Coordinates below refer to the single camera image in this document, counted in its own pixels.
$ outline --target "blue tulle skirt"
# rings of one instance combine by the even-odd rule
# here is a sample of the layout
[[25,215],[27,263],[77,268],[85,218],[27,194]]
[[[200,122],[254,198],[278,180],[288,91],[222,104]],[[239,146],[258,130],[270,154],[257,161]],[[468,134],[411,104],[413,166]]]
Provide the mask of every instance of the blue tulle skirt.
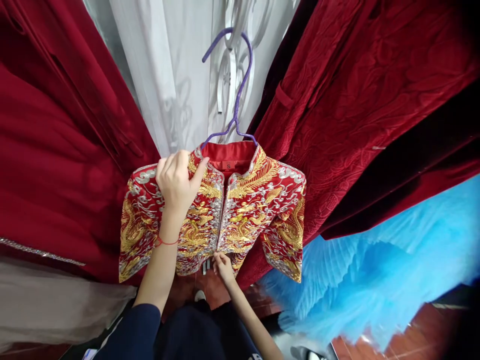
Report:
[[383,351],[420,307],[480,275],[480,175],[376,227],[303,251],[301,284],[277,270],[260,283],[283,306],[282,329],[324,345],[369,330]]

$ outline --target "purple hanger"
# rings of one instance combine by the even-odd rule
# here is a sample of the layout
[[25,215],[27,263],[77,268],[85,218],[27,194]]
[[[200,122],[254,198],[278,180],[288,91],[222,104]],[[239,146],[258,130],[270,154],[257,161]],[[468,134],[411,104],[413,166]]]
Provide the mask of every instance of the purple hanger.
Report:
[[[210,54],[212,53],[213,49],[215,48],[215,46],[217,46],[217,44],[219,43],[220,39],[223,38],[225,35],[227,34],[230,34],[230,33],[233,33],[234,31],[234,28],[233,27],[227,27],[225,29],[223,29],[222,31],[220,31],[220,33],[216,36],[215,40],[213,40],[212,44],[210,45],[210,47],[208,48],[208,50],[206,51],[205,55],[201,58],[201,62],[204,63],[207,61],[208,57],[210,56]],[[206,141],[203,143],[203,145],[201,146],[200,148],[200,151],[202,151],[204,149],[204,147],[209,143],[209,141],[213,138],[213,137],[216,137],[216,136],[220,136],[220,135],[226,135],[229,133],[230,131],[230,128],[232,127],[232,124],[235,123],[236,124],[236,133],[242,137],[246,137],[246,138],[250,138],[253,140],[253,143],[255,144],[255,146],[257,146],[257,140],[255,140],[254,136],[253,135],[250,135],[250,134],[244,134],[244,133],[241,133],[240,132],[240,129],[239,129],[239,107],[240,107],[240,96],[242,96],[242,90],[244,89],[244,86],[245,86],[245,83],[247,82],[247,78],[249,77],[250,75],[250,68],[252,67],[252,58],[254,56],[254,52],[252,50],[252,44],[250,43],[250,40],[249,38],[247,37],[247,35],[242,32],[241,33],[241,37],[245,40],[246,42],[246,45],[248,46],[248,54],[250,55],[250,58],[248,59],[248,68],[246,70],[246,73],[245,73],[245,76],[243,77],[243,80],[241,82],[241,85],[240,85],[240,89],[238,89],[238,94],[236,95],[236,99],[235,99],[235,107],[233,108],[233,118],[231,119],[231,121],[228,123],[228,128],[226,131],[224,132],[216,132],[216,133],[213,133],[212,135],[210,135],[208,137],[208,139],[206,139]]]

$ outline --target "size label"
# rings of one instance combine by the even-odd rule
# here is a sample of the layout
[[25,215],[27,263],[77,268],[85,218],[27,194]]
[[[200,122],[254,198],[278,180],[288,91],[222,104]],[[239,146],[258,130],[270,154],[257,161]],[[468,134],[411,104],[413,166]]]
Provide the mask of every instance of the size label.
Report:
[[235,164],[233,161],[222,161],[221,162],[221,168],[222,170],[229,170],[233,169],[235,167]]

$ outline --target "shoe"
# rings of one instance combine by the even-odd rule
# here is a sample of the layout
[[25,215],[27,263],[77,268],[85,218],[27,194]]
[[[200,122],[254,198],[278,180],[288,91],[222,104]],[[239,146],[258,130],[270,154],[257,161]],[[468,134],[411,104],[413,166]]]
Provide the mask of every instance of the shoe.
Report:
[[205,293],[202,290],[198,290],[195,294],[195,302],[199,300],[207,300],[207,297],[205,296]]

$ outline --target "rhinestone trim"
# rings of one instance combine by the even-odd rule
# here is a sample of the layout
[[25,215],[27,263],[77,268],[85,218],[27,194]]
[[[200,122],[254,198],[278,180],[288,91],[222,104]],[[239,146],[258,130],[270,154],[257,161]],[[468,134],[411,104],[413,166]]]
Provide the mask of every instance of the rhinestone trim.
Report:
[[12,241],[12,240],[9,240],[5,237],[0,237],[0,244],[9,246],[9,247],[17,249],[17,250],[24,251],[24,252],[27,252],[27,253],[37,254],[37,255],[40,255],[44,258],[50,258],[50,259],[54,259],[54,260],[58,260],[58,261],[63,261],[65,263],[74,264],[74,265],[78,265],[78,266],[85,266],[86,265],[83,262],[72,260],[72,259],[69,259],[69,258],[66,258],[66,257],[62,257],[62,256],[58,256],[58,255],[52,254],[51,252],[37,250],[33,247],[20,245],[19,243],[15,242],[15,241]]

